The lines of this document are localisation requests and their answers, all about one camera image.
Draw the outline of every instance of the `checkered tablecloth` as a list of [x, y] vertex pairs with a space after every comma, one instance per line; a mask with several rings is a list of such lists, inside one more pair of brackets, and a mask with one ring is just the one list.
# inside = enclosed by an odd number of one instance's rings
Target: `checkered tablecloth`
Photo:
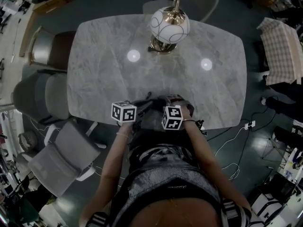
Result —
[[261, 39], [269, 66], [266, 84], [292, 83], [295, 80], [300, 84], [303, 77], [303, 52], [296, 30], [267, 17], [257, 29], [262, 30]]

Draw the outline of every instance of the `cardboard box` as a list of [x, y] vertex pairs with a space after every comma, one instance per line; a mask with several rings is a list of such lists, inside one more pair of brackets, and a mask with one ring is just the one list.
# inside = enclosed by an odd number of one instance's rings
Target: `cardboard box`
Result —
[[34, 5], [33, 11], [38, 14], [49, 13], [71, 0], [48, 0]]

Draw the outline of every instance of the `dark floor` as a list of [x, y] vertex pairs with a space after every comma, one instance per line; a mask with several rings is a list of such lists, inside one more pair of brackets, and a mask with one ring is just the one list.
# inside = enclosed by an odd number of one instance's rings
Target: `dark floor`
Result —
[[[81, 22], [87, 20], [120, 14], [142, 13], [142, 4], [147, 1], [149, 0], [73, 0], [70, 4], [45, 16], [41, 16], [36, 23], [36, 27], [42, 25], [46, 29], [56, 33], [76, 30]], [[265, 85], [261, 83], [263, 74], [258, 73], [260, 62], [253, 48], [253, 42], [260, 40], [260, 32], [256, 27], [266, 16], [269, 16], [267, 9], [262, 9], [257, 6], [248, 9], [246, 5], [239, 0], [219, 0], [218, 7], [207, 20], [208, 24], [229, 31], [243, 40], [247, 60], [247, 93], [242, 114], [243, 119], [251, 119], [252, 113], [262, 112], [266, 109], [266, 107], [259, 102], [261, 96], [278, 95], [278, 93], [266, 88]], [[278, 95], [278, 97], [280, 100], [287, 100], [283, 95]], [[268, 109], [264, 114], [255, 115], [253, 119], [256, 120], [256, 127], [254, 129], [267, 124], [274, 114], [274, 111]], [[78, 123], [88, 129], [91, 122], [78, 120]], [[237, 127], [233, 127], [222, 136], [209, 141], [214, 152], [224, 142], [232, 139], [238, 130], [244, 126], [244, 123], [245, 121], [241, 121]], [[26, 130], [33, 128], [29, 121], [25, 121], [24, 124]], [[267, 145], [267, 140], [276, 125], [290, 130], [292, 121], [284, 115], [276, 115], [270, 125], [257, 132], [251, 132], [249, 135], [240, 164], [239, 176], [233, 181], [237, 189], [245, 195], [248, 195], [255, 184], [261, 183], [267, 176], [269, 170], [266, 166], [273, 167], [275, 170], [279, 166], [278, 162], [261, 159]], [[224, 130], [225, 129], [208, 131], [208, 139]], [[109, 151], [116, 131], [116, 126], [103, 124], [98, 126], [93, 132], [92, 137], [108, 145], [108, 148], [103, 150], [94, 162], [96, 166], [103, 166], [104, 159]], [[234, 141], [227, 143], [224, 148], [220, 150], [217, 158], [222, 166], [229, 165], [233, 162], [238, 163], [248, 133], [248, 131], [242, 130]], [[273, 151], [268, 159], [281, 161], [281, 156], [276, 151]], [[236, 166], [231, 166], [225, 169], [224, 172], [228, 176], [231, 176], [235, 169]], [[126, 175], [127, 162], [125, 160], [122, 176], [125, 177]], [[96, 174], [84, 182], [74, 182], [63, 197], [54, 204], [55, 208], [69, 226], [77, 225], [81, 209], [88, 202], [89, 198], [93, 196], [98, 182], [99, 176]]]

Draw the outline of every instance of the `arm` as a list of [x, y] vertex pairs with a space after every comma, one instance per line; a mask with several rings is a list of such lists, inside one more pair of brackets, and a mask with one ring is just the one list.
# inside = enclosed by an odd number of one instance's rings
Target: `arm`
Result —
[[80, 216], [80, 227], [84, 227], [95, 212], [101, 212], [116, 194], [124, 150], [127, 144], [126, 136], [129, 136], [131, 130], [131, 124], [123, 124], [120, 127], [120, 134], [117, 134], [104, 162], [102, 176], [96, 194], [88, 205], [84, 207]]
[[[191, 119], [186, 106], [181, 107], [184, 119]], [[204, 135], [200, 132], [195, 122], [183, 122], [184, 128], [188, 133], [193, 144], [196, 158], [200, 168], [207, 175], [210, 181], [217, 186], [223, 197], [235, 201], [238, 205], [250, 209], [250, 204], [246, 198], [236, 190], [221, 170], [209, 144]]]

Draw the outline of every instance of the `table lamp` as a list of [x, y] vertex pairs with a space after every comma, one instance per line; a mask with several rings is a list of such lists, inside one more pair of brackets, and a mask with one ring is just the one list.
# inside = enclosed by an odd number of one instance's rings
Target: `table lamp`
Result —
[[179, 8], [180, 0], [174, 0], [172, 7], [157, 10], [151, 19], [151, 50], [169, 53], [177, 43], [185, 39], [190, 30], [187, 15]]

